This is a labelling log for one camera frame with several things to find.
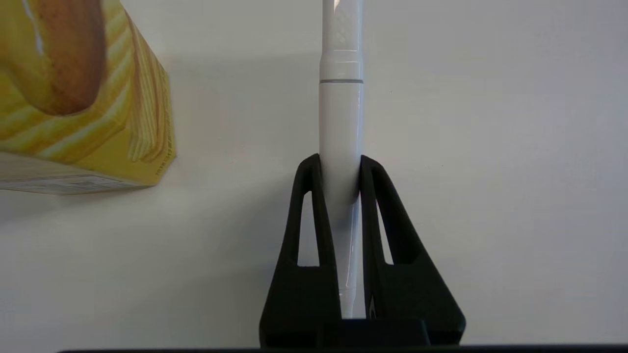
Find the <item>box label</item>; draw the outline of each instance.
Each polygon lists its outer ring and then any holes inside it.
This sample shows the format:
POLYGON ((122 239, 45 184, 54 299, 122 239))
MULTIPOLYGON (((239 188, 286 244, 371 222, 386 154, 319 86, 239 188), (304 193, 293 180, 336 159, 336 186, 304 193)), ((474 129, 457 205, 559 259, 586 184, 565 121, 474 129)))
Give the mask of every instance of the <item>box label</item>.
POLYGON ((141 185, 92 174, 0 181, 0 188, 3 189, 54 193, 59 195, 98 192, 138 186, 141 185))

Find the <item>cardboard box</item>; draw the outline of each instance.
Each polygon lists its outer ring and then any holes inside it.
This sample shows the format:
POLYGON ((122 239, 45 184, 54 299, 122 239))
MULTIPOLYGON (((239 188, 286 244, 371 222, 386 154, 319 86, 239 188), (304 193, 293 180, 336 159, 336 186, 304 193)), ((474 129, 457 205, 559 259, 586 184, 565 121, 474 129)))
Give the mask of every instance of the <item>cardboard box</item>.
POLYGON ((0 188, 154 185, 175 157, 168 76, 118 0, 3 0, 0 188))

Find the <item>snack box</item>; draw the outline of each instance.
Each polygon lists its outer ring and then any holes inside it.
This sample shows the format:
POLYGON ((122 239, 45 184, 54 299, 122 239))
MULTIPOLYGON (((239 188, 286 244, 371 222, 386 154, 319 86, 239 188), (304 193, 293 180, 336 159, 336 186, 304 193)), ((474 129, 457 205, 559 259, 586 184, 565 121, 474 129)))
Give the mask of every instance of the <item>snack box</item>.
POLYGON ((120 2, 0 6, 0 189, 158 183, 176 155, 168 75, 120 2))

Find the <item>white pen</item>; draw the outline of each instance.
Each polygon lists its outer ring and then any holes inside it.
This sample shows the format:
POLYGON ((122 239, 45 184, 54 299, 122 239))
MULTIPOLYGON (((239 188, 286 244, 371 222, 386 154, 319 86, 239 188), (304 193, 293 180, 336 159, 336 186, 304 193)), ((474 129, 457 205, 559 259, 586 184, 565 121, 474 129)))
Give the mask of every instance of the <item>white pen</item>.
POLYGON ((357 183, 364 105, 361 42, 362 0, 323 0, 319 149, 344 318, 353 314, 359 265, 357 183))

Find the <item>white wall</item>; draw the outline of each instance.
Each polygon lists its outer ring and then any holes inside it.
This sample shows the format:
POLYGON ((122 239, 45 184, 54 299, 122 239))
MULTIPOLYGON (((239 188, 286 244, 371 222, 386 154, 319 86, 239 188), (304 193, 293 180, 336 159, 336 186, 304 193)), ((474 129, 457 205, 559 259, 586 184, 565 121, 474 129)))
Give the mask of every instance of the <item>white wall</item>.
MULTIPOLYGON (((1 351, 257 345, 291 179, 318 149, 320 3, 124 4, 170 72, 178 158, 133 193, 0 191, 1 351)), ((364 16, 365 152, 463 343, 628 341, 628 3, 364 16)))

